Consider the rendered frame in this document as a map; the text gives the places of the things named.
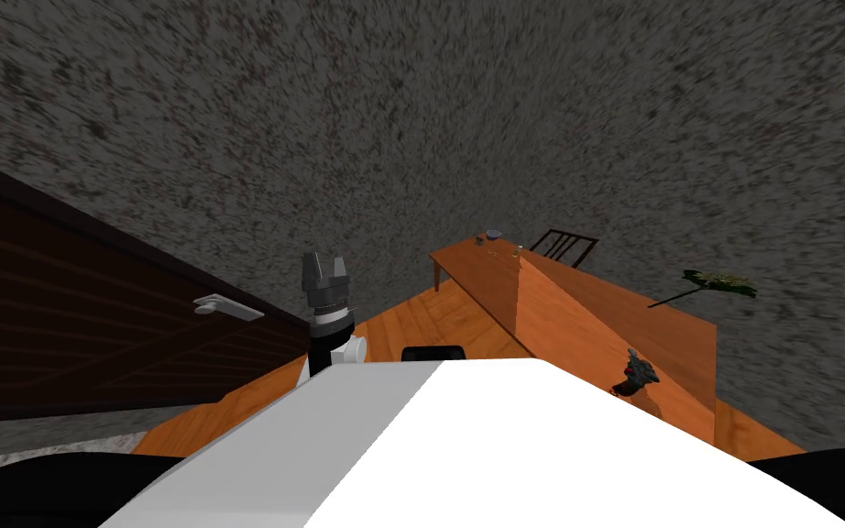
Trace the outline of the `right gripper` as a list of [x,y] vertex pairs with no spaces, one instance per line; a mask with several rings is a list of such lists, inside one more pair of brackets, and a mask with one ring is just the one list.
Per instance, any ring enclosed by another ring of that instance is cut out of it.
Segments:
[[634,348],[628,349],[628,362],[625,375],[628,382],[636,385],[647,385],[660,381],[653,365],[644,360]]

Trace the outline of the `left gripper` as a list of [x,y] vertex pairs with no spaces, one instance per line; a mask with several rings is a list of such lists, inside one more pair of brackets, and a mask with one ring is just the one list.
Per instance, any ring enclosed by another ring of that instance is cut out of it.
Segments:
[[325,276],[321,270],[319,256],[315,252],[302,254],[302,290],[314,292],[339,287],[350,282],[342,257],[335,257],[332,276]]

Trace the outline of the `green leafy plant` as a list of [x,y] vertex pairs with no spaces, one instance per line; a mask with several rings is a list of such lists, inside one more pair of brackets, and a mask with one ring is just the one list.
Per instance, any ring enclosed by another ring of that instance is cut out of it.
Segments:
[[757,290],[752,282],[744,277],[728,273],[706,273],[695,269],[685,269],[683,276],[685,280],[695,285],[694,289],[674,295],[659,302],[648,305],[648,308],[664,305],[677,301],[686,296],[702,291],[734,293],[748,298],[757,298]]

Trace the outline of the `dark slatted chair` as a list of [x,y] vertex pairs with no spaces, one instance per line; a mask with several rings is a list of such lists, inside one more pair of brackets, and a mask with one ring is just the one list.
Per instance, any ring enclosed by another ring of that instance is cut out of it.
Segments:
[[530,248],[531,252],[541,254],[543,257],[563,262],[566,255],[574,249],[579,242],[585,243],[582,252],[572,260],[570,267],[578,269],[587,259],[592,250],[599,243],[599,238],[582,236],[576,233],[566,232],[561,229],[548,229]]

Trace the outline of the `orange wooden table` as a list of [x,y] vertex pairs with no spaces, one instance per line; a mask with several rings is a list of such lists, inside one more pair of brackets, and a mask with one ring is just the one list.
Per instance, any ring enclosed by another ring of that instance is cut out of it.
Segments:
[[624,381],[634,349],[659,380],[624,401],[715,443],[715,346],[705,326],[681,314],[656,315],[640,295],[514,251],[504,240],[478,246],[468,239],[431,258],[533,357],[597,388]]

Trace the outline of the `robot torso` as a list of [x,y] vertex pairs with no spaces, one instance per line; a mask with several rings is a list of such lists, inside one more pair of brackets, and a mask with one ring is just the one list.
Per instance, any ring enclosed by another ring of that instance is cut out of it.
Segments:
[[845,528],[539,359],[333,366],[101,528]]

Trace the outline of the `dark brown door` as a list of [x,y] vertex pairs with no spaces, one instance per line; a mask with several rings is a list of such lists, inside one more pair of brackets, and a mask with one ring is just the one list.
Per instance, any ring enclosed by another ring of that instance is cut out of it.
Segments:
[[[212,294],[264,316],[195,313]],[[0,421],[217,402],[308,346],[299,317],[0,172]]]

